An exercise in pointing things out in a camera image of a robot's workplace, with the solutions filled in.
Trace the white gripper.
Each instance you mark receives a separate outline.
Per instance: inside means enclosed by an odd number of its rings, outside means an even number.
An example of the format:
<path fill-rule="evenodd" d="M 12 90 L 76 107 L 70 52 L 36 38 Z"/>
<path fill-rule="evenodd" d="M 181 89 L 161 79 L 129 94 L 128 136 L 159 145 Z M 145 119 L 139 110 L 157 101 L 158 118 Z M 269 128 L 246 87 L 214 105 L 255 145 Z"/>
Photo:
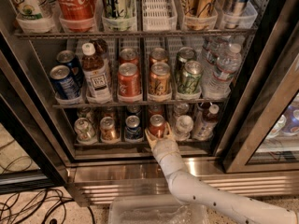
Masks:
<path fill-rule="evenodd" d="M 164 138 L 167 139 L 158 140 L 148 128 L 145 129 L 145 135 L 152 149 L 153 156 L 161 167 L 178 165 L 181 162 L 178 144 L 168 122 L 165 124 L 164 130 Z"/>

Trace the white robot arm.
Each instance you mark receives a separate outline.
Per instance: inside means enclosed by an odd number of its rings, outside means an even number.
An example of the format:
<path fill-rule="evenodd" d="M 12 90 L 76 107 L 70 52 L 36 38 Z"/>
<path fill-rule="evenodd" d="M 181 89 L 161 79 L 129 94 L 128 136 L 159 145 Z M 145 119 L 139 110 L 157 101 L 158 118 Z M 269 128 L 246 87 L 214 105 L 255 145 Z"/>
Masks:
<path fill-rule="evenodd" d="M 192 175 L 182 159 L 169 123 L 162 138 L 145 130 L 152 154 L 159 163 L 170 193 L 180 203 L 199 203 L 238 224 L 299 224 L 299 213 L 216 189 Z"/>

